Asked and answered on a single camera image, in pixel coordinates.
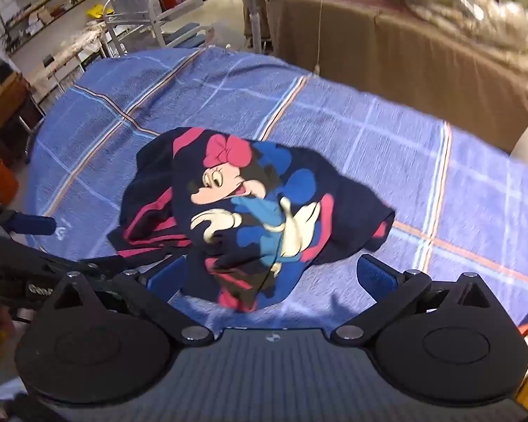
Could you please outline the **navy Minnie Mouse shirt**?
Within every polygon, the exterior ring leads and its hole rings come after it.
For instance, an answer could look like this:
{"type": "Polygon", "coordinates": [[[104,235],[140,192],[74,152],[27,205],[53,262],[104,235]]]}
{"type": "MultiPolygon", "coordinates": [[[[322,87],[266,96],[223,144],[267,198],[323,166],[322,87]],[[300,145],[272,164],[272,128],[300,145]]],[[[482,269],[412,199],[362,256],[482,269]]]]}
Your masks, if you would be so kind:
{"type": "Polygon", "coordinates": [[[107,238],[135,266],[184,255],[182,293],[250,313],[284,300],[312,265],[377,250],[394,219],[312,149],[191,127],[140,149],[107,238]]]}

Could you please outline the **blue plaid bedsheet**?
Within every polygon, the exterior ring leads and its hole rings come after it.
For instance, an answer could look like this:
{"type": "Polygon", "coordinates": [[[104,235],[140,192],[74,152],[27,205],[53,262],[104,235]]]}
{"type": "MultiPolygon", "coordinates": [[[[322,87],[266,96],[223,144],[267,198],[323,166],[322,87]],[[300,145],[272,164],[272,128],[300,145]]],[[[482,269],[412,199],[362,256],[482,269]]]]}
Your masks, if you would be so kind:
{"type": "Polygon", "coordinates": [[[99,61],[47,113],[24,210],[56,220],[31,247],[71,260],[113,254],[140,149],[177,127],[305,147],[396,212],[378,258],[437,280],[483,277],[528,322],[528,166],[431,116],[276,58],[159,49],[99,61]]]}

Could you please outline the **wooden side table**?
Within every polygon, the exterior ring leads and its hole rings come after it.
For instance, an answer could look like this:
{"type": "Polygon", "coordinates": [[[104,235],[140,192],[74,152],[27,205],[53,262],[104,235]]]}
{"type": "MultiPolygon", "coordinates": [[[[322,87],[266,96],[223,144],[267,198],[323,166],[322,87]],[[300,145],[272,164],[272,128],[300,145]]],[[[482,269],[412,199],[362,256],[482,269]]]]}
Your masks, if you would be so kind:
{"type": "Polygon", "coordinates": [[[27,81],[12,72],[0,85],[0,157],[6,165],[29,163],[44,117],[27,81]]]}

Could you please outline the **brown covered bed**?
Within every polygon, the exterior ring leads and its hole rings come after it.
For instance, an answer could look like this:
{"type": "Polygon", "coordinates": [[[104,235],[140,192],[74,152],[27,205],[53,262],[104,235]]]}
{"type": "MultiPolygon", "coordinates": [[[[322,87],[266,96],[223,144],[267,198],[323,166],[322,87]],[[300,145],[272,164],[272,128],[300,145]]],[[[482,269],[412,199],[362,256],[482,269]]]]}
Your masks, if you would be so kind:
{"type": "Polygon", "coordinates": [[[441,118],[511,152],[528,76],[388,0],[256,0],[276,57],[441,118]]]}

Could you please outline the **beige crumpled duvet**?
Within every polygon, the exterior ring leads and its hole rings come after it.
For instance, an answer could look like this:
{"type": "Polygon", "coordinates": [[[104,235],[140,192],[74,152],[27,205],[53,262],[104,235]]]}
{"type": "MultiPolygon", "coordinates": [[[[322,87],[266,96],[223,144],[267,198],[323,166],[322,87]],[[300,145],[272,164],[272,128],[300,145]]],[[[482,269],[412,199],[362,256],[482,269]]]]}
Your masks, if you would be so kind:
{"type": "Polygon", "coordinates": [[[528,10],[495,0],[394,0],[420,19],[528,75],[528,10]]]}

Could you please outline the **grey metal pole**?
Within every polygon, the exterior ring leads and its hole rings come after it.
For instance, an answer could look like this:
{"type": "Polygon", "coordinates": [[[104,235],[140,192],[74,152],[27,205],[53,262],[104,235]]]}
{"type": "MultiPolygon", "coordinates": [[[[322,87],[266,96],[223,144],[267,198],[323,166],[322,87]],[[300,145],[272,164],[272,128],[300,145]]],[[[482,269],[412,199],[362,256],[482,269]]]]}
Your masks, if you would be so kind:
{"type": "Polygon", "coordinates": [[[260,55],[262,53],[262,40],[260,29],[260,16],[257,0],[249,0],[249,14],[252,27],[253,51],[260,55]]]}

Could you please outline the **white metal bed frame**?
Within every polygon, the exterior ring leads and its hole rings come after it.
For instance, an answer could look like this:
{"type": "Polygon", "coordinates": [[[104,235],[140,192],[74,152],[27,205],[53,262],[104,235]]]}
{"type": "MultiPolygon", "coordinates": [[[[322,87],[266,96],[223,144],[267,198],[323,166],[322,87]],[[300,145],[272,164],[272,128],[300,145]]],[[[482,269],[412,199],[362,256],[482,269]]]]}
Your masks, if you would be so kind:
{"type": "Polygon", "coordinates": [[[213,28],[186,22],[166,32],[166,24],[194,12],[205,0],[107,0],[102,19],[106,25],[103,44],[111,56],[159,48],[198,48],[208,41],[213,28]]]}

